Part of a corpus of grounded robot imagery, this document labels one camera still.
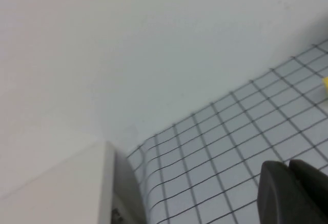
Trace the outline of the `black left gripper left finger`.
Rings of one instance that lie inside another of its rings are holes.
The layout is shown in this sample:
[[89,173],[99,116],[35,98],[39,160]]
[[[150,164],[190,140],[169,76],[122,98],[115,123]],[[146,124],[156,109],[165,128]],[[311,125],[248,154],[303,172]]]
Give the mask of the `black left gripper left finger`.
[[260,223],[311,223],[311,202],[289,168],[278,161],[261,166],[257,196]]

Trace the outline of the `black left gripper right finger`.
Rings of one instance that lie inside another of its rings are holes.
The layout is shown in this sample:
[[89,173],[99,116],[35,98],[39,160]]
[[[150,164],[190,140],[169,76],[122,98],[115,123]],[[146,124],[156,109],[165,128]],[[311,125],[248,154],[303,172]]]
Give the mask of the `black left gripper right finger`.
[[327,223],[327,175],[303,160],[289,163],[289,223]]

